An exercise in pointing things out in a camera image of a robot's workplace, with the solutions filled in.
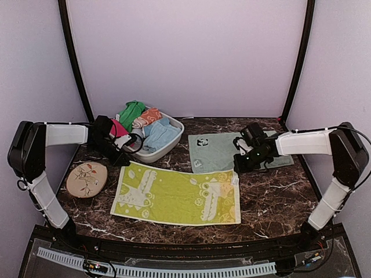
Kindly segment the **pink microfibre towel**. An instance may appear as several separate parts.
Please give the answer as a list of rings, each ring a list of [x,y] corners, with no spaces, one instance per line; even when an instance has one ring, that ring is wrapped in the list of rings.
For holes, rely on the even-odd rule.
[[[112,139],[117,139],[117,138],[125,138],[125,139],[130,139],[129,132],[116,120],[116,119],[111,119],[112,121],[112,128],[110,130],[110,137]]]

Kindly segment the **yellow green patterned towel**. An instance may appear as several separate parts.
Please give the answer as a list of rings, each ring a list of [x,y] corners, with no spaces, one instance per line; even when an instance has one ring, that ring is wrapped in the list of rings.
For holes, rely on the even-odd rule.
[[[194,174],[137,162],[121,168],[111,215],[180,226],[241,223],[234,170]]]

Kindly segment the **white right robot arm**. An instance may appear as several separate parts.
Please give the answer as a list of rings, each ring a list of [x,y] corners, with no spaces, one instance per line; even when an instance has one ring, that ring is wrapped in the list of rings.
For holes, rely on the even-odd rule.
[[[292,155],[323,155],[332,159],[331,182],[305,224],[309,227],[296,237],[296,247],[308,251],[318,242],[318,234],[341,211],[350,195],[362,185],[369,164],[363,141],[366,136],[349,122],[338,126],[292,130],[268,135],[258,123],[247,125],[235,137],[234,169],[247,173],[275,158]]]

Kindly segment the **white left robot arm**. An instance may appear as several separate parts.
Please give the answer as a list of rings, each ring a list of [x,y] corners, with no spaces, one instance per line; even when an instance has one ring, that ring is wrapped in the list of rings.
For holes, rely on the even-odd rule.
[[[92,146],[113,166],[128,166],[129,154],[110,136],[113,122],[100,115],[93,123],[50,123],[22,121],[8,152],[8,164],[18,177],[17,186],[28,191],[35,207],[48,224],[63,231],[59,243],[70,253],[78,252],[82,240],[72,231],[75,223],[62,208],[46,174],[46,149],[55,145]]]

